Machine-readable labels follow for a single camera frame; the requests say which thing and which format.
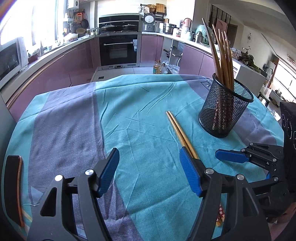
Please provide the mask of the dark soy sauce bottle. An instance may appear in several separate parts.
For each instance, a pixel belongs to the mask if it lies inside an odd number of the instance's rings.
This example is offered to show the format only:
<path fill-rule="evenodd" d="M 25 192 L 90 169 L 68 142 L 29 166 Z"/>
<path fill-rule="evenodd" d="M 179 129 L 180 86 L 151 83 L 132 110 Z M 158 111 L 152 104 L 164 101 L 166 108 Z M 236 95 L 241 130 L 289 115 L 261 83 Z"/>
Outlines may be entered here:
<path fill-rule="evenodd" d="M 161 69 L 160 69 L 161 74 L 168 74 L 168 69 L 166 67 L 165 63 L 162 63 Z"/>

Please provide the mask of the mint green kitchen appliance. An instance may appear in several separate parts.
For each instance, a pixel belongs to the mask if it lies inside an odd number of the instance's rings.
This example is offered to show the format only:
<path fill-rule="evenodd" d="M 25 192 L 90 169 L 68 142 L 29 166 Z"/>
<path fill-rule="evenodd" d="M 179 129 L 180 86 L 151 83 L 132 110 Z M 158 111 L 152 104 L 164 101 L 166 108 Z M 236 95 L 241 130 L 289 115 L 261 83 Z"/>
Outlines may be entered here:
<path fill-rule="evenodd" d="M 196 29 L 196 42 L 202 44 L 209 44 L 207 40 L 207 33 L 204 25 L 198 25 Z"/>

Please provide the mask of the black mesh utensil holder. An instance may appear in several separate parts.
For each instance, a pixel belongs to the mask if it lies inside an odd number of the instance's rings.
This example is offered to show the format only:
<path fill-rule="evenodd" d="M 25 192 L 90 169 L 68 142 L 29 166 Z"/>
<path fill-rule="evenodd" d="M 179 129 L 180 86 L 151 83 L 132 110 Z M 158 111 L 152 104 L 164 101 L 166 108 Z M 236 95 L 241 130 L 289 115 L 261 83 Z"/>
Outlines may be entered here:
<path fill-rule="evenodd" d="M 239 81 L 230 90 L 213 74 L 207 98 L 198 114 L 201 127 L 217 138 L 227 137 L 249 103 L 254 101 L 252 92 Z"/>

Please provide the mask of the steel cooking pot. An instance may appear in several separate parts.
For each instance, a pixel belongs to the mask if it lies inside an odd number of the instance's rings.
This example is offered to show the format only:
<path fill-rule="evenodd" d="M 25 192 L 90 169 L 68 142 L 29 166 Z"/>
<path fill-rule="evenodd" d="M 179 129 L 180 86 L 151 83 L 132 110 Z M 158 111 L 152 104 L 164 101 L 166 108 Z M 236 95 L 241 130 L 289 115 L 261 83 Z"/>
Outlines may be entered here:
<path fill-rule="evenodd" d="M 164 23 L 163 33 L 172 35 L 175 28 L 177 28 L 175 24 Z"/>

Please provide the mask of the white water heater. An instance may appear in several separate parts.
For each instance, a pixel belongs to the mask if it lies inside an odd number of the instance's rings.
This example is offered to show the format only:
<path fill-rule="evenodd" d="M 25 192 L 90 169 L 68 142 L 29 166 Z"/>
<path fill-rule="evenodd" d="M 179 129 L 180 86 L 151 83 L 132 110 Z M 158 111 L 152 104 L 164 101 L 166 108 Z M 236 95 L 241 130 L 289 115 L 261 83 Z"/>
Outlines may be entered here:
<path fill-rule="evenodd" d="M 67 9 L 68 10 L 78 10 L 79 9 L 79 0 L 67 0 Z"/>

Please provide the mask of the cooking oil bottle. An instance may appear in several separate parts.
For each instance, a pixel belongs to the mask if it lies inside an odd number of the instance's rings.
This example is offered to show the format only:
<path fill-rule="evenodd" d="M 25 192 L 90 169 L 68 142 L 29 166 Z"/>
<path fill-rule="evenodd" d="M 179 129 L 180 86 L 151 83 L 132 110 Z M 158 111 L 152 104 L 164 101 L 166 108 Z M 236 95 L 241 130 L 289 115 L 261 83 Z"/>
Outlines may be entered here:
<path fill-rule="evenodd" d="M 161 73 L 161 61 L 158 60 L 155 62 L 154 66 L 153 66 L 153 74 L 160 74 Z"/>

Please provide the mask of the dark brown chopstick in holder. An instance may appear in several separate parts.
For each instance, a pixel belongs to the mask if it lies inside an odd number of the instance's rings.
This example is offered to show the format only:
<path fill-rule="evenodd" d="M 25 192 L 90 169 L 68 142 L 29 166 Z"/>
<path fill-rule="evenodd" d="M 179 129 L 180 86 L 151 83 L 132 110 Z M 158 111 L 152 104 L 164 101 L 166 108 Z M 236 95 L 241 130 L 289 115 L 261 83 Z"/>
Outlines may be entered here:
<path fill-rule="evenodd" d="M 202 20 L 202 22 L 204 24 L 204 27 L 205 27 L 205 30 L 206 30 L 206 33 L 207 33 L 207 36 L 208 36 L 209 46 L 211 48 L 211 52 L 212 52 L 212 56 L 213 56 L 213 61 L 214 61 L 214 66 L 215 66 L 215 73 L 216 73 L 217 79 L 219 80 L 219 82 L 221 84 L 223 84 L 223 78 L 222 78 L 220 62 L 219 62 L 219 59 L 218 59 L 216 48 L 215 48 L 214 43 L 213 43 L 213 39 L 212 39 L 212 37 L 211 37 L 211 35 L 209 33 L 209 29 L 208 29 L 208 26 L 207 26 L 207 24 L 205 22 L 205 19 L 201 18 L 201 20 Z"/>

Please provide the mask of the green plant on counter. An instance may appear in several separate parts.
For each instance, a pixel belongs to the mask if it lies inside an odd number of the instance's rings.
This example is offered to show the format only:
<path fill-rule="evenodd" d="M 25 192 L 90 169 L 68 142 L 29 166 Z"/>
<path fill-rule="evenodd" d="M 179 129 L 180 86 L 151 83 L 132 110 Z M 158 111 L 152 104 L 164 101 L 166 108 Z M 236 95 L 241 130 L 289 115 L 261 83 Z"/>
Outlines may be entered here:
<path fill-rule="evenodd" d="M 243 63 L 244 65 L 246 65 L 250 69 L 252 69 L 256 72 L 260 72 L 261 69 L 259 67 L 257 67 L 254 63 L 254 57 L 251 54 L 249 54 L 250 47 L 248 47 L 248 48 L 244 47 L 243 50 L 245 50 L 245 52 L 241 51 L 241 54 L 238 57 L 238 61 Z"/>

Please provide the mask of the white microwave oven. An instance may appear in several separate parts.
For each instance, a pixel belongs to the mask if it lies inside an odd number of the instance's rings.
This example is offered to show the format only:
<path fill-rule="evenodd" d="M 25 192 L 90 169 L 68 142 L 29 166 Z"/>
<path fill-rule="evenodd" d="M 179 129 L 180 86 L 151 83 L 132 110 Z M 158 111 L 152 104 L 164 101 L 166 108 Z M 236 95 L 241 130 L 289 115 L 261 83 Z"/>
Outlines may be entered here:
<path fill-rule="evenodd" d="M 28 55 L 23 37 L 1 45 L 1 88 L 28 64 Z"/>

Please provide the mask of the teal and grey tablecloth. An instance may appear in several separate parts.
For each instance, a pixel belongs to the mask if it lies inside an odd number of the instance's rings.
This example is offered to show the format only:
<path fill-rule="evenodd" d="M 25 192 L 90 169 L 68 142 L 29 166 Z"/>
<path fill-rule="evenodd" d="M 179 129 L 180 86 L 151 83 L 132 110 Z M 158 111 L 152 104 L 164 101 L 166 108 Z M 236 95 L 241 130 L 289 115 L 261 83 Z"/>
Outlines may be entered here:
<path fill-rule="evenodd" d="M 6 154 L 23 159 L 21 202 L 26 237 L 42 195 L 56 175 L 75 177 L 106 158 L 113 148 L 119 165 L 109 190 L 98 200 L 113 240 L 185 240 L 201 199 L 192 192 L 179 160 L 181 144 L 167 118 L 187 125 L 205 166 L 228 175 L 262 180 L 250 163 L 216 159 L 218 149 L 250 143 L 283 144 L 283 130 L 263 104 L 248 105 L 225 138 L 199 124 L 210 79 L 194 75 L 126 75 L 40 94 L 22 114 Z"/>

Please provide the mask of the built-in black oven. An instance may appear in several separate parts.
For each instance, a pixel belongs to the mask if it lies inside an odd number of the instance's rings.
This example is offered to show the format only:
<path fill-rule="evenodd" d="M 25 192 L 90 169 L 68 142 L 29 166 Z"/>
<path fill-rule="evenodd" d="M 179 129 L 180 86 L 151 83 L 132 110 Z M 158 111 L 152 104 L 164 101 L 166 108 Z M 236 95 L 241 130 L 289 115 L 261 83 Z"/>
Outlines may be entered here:
<path fill-rule="evenodd" d="M 103 15 L 98 18 L 100 69 L 138 67 L 142 34 L 140 15 Z"/>

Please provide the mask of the white rice cooker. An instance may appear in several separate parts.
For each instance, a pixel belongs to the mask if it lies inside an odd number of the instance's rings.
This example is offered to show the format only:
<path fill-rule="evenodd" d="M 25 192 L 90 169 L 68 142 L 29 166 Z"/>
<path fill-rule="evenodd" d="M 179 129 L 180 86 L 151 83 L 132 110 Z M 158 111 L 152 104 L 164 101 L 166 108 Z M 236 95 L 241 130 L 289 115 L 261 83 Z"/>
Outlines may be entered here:
<path fill-rule="evenodd" d="M 144 15 L 143 18 L 143 31 L 144 32 L 155 32 L 156 29 L 156 17 L 153 13 Z"/>

